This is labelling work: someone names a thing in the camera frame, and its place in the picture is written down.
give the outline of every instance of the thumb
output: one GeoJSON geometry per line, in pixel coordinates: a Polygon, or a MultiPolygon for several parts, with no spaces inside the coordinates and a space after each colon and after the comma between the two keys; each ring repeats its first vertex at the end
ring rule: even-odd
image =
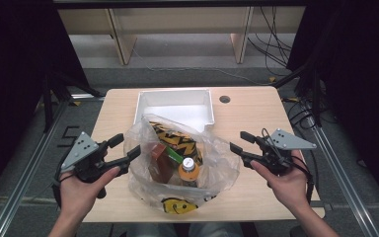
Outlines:
{"type": "Polygon", "coordinates": [[[275,175],[271,173],[267,167],[255,160],[251,161],[251,165],[254,170],[256,170],[262,177],[264,177],[264,179],[266,179],[270,184],[273,182],[275,175]]]}
{"type": "Polygon", "coordinates": [[[119,172],[119,166],[115,166],[110,170],[106,171],[100,179],[94,182],[94,185],[98,190],[101,190],[105,185],[107,185],[119,172]]]}

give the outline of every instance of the white tray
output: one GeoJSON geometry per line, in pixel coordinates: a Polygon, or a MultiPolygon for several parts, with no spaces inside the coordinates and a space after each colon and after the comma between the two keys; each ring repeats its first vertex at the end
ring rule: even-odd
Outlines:
{"type": "Polygon", "coordinates": [[[141,91],[134,123],[148,114],[185,124],[199,132],[203,132],[206,126],[214,125],[208,89],[141,91]]]}

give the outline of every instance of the black and yellow print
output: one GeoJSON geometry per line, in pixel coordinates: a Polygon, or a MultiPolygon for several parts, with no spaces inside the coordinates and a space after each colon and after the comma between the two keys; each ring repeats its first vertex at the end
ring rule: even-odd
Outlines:
{"type": "Polygon", "coordinates": [[[158,122],[150,121],[150,124],[155,129],[159,139],[174,149],[177,154],[183,157],[190,157],[197,165],[202,165],[202,156],[196,148],[196,141],[188,134],[172,130],[158,122]]]}
{"type": "Polygon", "coordinates": [[[184,214],[198,208],[196,204],[175,197],[164,198],[162,204],[164,211],[169,214],[184,214]]]}

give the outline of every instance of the person's right hand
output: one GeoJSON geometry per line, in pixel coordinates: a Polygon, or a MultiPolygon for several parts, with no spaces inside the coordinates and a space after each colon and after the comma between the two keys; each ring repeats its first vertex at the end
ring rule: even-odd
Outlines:
{"type": "MultiPolygon", "coordinates": [[[[302,159],[299,150],[293,150],[292,156],[302,159]]],[[[305,168],[304,164],[293,159],[294,162],[305,168]]],[[[288,209],[294,207],[309,205],[306,199],[306,175],[299,169],[293,168],[289,173],[283,176],[276,176],[270,170],[257,161],[251,161],[252,167],[266,179],[275,194],[275,197],[288,209]]]]}

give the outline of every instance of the person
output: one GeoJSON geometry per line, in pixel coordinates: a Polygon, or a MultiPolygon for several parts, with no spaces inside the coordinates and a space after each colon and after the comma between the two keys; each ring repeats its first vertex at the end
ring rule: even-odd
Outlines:
{"type": "MultiPolygon", "coordinates": [[[[299,150],[293,150],[292,156],[301,157],[299,150]]],[[[304,168],[304,164],[297,159],[294,162],[304,168]]],[[[309,237],[336,237],[337,232],[331,228],[309,205],[306,199],[306,176],[298,169],[292,169],[284,176],[276,176],[257,161],[251,162],[252,167],[266,179],[272,188],[275,197],[280,201],[299,221],[303,230],[309,237]]],[[[49,233],[49,237],[70,237],[75,236],[82,220],[92,209],[98,192],[108,184],[119,172],[119,167],[112,168],[105,172],[103,176],[92,184],[82,183],[75,176],[64,180],[60,186],[61,193],[61,211],[49,233]]],[[[63,174],[60,179],[71,174],[63,174]]],[[[152,227],[161,234],[160,236],[174,236],[171,224],[152,224],[152,227]]],[[[128,233],[130,235],[144,236],[145,232],[134,232],[135,230],[146,230],[153,236],[153,228],[132,228],[128,233]]],[[[191,225],[189,236],[243,236],[242,230],[238,223],[195,223],[191,225]]]]}

